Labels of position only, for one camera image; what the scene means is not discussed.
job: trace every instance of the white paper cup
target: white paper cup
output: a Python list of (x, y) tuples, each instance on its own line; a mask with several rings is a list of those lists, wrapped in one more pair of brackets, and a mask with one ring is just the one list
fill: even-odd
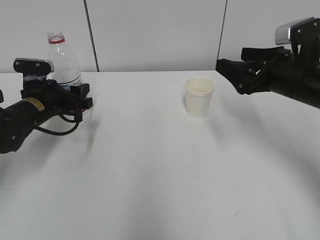
[(184, 84), (186, 112), (192, 118), (204, 117), (209, 109), (215, 85), (208, 78), (195, 76)]

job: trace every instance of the white table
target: white table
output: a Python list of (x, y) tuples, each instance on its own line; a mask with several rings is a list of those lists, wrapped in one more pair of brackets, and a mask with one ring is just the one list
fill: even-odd
[[(216, 84), (203, 119), (184, 108), (192, 76)], [(0, 155), (1, 240), (320, 239), (320, 110), (214, 71), (83, 78), (89, 123)], [(0, 74), (3, 107), (21, 87)]]

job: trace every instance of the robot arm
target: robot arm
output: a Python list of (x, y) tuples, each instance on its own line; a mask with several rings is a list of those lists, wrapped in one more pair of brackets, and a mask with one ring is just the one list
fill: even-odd
[[(82, 121), (82, 111), (93, 106), (92, 98), (87, 98), (89, 84), (71, 86), (67, 91), (60, 88), (56, 81), (47, 79), (47, 75), (54, 70), (51, 61), (16, 58), (13, 68), (23, 73), (22, 100), (5, 109), (0, 108), (0, 154), (16, 152), (33, 130), (56, 136), (72, 133)], [(0, 91), (0, 103), (3, 101)], [(74, 116), (74, 120), (64, 115)], [(40, 127), (54, 116), (75, 125), (66, 132)]]
[(320, 109), (320, 18), (280, 26), (275, 48), (243, 48), (243, 62), (221, 59), (216, 70), (239, 94), (275, 92)]

